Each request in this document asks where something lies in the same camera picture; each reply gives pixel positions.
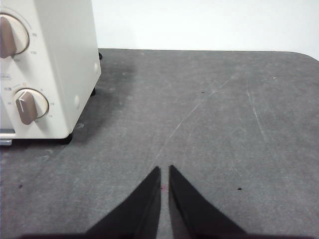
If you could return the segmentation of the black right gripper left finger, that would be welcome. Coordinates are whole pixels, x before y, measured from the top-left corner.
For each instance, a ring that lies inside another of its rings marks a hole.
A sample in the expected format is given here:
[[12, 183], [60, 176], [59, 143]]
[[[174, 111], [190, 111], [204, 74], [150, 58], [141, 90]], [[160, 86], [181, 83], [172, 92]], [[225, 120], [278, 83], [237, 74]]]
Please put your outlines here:
[[114, 210], [86, 233], [90, 239], [155, 239], [161, 210], [161, 171], [155, 167]]

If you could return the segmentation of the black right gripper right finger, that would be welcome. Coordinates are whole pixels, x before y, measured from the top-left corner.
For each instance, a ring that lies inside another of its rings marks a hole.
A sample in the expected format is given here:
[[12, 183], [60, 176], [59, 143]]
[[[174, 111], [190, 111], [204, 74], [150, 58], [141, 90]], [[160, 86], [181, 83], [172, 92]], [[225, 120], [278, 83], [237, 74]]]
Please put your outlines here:
[[169, 167], [169, 213], [175, 239], [247, 239], [240, 226], [209, 203], [173, 165]]

